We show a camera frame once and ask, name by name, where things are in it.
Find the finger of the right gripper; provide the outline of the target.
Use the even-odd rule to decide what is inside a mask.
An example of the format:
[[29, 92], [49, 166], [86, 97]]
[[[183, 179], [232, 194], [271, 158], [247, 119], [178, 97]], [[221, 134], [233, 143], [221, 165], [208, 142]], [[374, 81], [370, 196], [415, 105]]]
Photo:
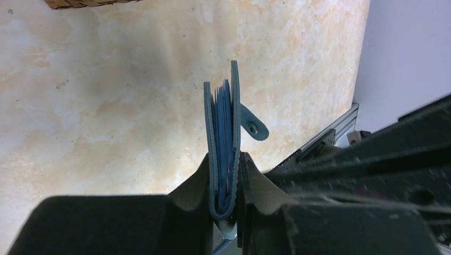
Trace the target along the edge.
[[266, 177], [290, 194], [336, 195], [450, 213], [450, 96], [416, 109], [355, 145], [285, 164]]

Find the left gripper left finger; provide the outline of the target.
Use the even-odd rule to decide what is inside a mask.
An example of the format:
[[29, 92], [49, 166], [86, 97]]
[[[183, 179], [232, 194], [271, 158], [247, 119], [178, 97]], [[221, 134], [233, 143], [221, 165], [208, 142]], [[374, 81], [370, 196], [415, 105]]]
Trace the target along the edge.
[[9, 254], [211, 254], [208, 158], [167, 195], [55, 196], [30, 214]]

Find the woven wicker tray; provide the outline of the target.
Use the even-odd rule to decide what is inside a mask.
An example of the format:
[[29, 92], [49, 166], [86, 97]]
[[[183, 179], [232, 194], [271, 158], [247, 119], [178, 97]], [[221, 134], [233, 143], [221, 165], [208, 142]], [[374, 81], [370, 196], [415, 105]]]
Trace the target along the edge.
[[99, 7], [140, 1], [141, 0], [44, 0], [44, 2], [53, 10]]

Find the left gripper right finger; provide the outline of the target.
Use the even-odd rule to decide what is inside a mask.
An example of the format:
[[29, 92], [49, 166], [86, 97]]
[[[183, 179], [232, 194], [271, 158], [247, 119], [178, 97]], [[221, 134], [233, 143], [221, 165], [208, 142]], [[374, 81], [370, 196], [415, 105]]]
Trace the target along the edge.
[[297, 200], [240, 155], [238, 245], [243, 254], [440, 254], [415, 210]]

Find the blue leather card holder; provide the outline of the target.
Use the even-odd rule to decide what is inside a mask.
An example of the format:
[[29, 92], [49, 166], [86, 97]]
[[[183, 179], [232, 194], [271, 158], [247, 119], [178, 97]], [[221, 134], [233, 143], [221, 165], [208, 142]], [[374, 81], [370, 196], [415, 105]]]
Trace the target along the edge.
[[266, 140], [265, 124], [240, 102], [238, 62], [232, 60], [231, 79], [211, 90], [204, 82], [204, 113], [210, 170], [209, 209], [215, 220], [231, 217], [237, 197], [241, 130]]

